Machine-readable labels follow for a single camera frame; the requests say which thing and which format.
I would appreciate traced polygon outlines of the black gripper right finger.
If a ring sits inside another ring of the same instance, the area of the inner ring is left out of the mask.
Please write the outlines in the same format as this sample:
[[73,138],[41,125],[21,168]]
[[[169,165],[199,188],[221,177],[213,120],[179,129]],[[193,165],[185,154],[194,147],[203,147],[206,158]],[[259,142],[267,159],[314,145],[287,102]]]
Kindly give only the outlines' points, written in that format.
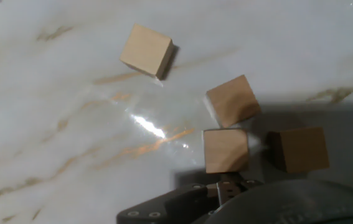
[[241,181],[241,186],[247,190],[261,186],[261,185],[263,185],[263,182],[260,182],[258,180],[243,180],[243,181]]

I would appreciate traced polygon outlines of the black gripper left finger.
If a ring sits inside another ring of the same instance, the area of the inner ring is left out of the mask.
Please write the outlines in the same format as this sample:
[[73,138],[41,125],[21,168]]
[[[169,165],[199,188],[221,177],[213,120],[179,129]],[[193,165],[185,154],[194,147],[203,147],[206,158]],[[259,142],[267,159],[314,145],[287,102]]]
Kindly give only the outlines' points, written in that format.
[[240,174],[226,173],[214,184],[187,184],[121,211],[116,223],[203,223],[245,190],[242,182]]

